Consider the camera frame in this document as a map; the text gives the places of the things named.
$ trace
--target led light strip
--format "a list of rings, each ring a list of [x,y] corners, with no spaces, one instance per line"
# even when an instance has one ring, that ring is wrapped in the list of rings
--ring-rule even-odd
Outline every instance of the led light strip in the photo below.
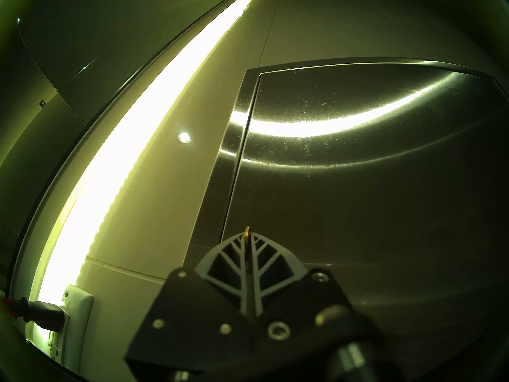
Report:
[[[65,287],[76,283],[99,226],[138,157],[179,94],[250,1],[235,1],[196,35],[147,87],[101,146],[46,243],[36,273],[36,277],[41,276],[45,270],[40,301],[59,304]],[[34,278],[34,296],[37,286]]]

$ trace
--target screw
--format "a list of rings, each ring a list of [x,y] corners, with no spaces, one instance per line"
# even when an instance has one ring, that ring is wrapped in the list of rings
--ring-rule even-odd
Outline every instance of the screw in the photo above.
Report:
[[[164,320],[162,320],[162,319],[156,319],[152,322],[153,328],[163,328],[163,326],[164,326]]]
[[[324,273],[314,273],[312,275],[312,278],[315,281],[322,282],[322,283],[325,283],[325,282],[329,281],[329,276],[327,274],[324,274]]]
[[[269,337],[275,341],[284,341],[290,336],[290,326],[285,322],[277,320],[269,324],[267,333]]]
[[[223,335],[228,335],[229,333],[232,332],[232,327],[228,323],[223,323],[219,327],[219,332]]]

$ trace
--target stainless steel panel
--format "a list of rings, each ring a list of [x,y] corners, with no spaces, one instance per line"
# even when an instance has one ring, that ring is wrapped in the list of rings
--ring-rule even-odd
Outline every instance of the stainless steel panel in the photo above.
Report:
[[[416,377],[509,292],[508,114],[492,80],[434,66],[262,74],[222,237],[250,226],[330,268]]]
[[[230,121],[224,133],[224,138],[207,186],[207,191],[203,198],[200,213],[196,220],[193,235],[184,260],[184,265],[187,268],[196,267],[205,253],[221,241],[228,203],[239,164],[240,148],[242,148],[245,139],[246,122],[251,115],[259,75],[262,73],[291,71],[304,67],[324,67],[358,63],[418,64],[428,67],[447,68],[455,71],[467,71],[472,75],[484,76],[480,72],[454,64],[400,57],[334,58],[247,70]]]

